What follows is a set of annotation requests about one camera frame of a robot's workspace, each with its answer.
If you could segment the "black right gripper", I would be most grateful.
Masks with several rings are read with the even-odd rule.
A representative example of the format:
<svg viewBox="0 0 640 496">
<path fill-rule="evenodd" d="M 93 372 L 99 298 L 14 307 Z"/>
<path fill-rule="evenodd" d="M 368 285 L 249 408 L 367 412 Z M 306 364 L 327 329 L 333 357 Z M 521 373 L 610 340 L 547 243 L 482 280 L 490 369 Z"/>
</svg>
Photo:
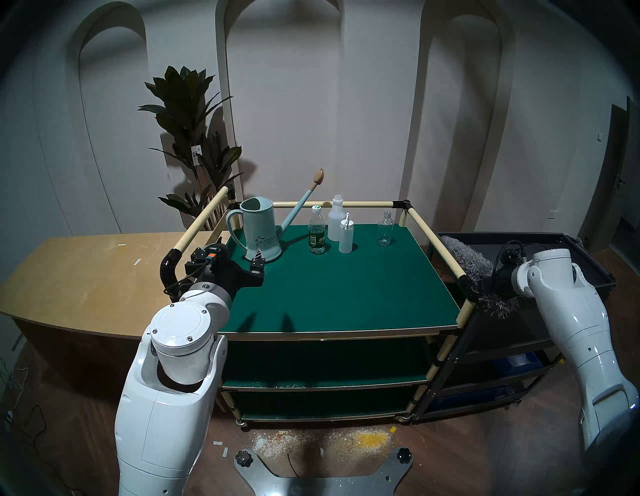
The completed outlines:
<svg viewBox="0 0 640 496">
<path fill-rule="evenodd" d="M 501 265 L 500 268 L 480 280 L 480 290 L 483 296 L 510 300 L 519 295 L 514 289 L 514 277 L 517 276 L 519 265 Z"/>
</svg>

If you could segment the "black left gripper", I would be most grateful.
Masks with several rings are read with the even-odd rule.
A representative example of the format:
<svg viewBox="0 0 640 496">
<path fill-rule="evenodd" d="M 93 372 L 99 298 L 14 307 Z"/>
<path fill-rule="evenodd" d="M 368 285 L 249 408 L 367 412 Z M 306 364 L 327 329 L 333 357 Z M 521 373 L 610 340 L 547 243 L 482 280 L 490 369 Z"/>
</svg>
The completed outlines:
<svg viewBox="0 0 640 496">
<path fill-rule="evenodd" d="M 207 255 L 205 261 L 198 274 L 198 285 L 202 289 L 212 290 L 227 303 L 233 303 L 240 290 L 250 286 L 262 286 L 264 283 L 266 260 L 259 248 L 256 248 L 249 265 L 249 274 L 233 260 L 222 255 Z"/>
</svg>

